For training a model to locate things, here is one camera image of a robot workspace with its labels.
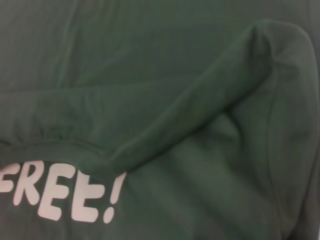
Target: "green fabric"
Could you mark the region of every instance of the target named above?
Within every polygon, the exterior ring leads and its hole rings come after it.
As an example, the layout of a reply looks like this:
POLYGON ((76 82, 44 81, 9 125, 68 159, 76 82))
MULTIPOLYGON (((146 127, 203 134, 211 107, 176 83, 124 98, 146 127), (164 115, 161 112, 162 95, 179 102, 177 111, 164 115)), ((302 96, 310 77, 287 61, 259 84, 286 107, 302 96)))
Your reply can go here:
POLYGON ((32 205, 30 196, 15 203, 15 188, 0 193, 1 239, 317 239, 320 100, 307 34, 260 21, 210 64, 183 47, 186 60, 171 59, 166 34, 119 52, 101 78, 0 94, 0 165, 21 163, 0 187, 19 184, 31 164, 21 171, 22 163, 38 161, 34 172, 44 164, 32 205), (38 210, 45 176, 63 168, 68 177, 56 184, 67 195, 50 202, 61 216, 46 219, 38 210), (98 211, 90 223, 71 217, 81 174, 105 187, 83 203, 98 211))

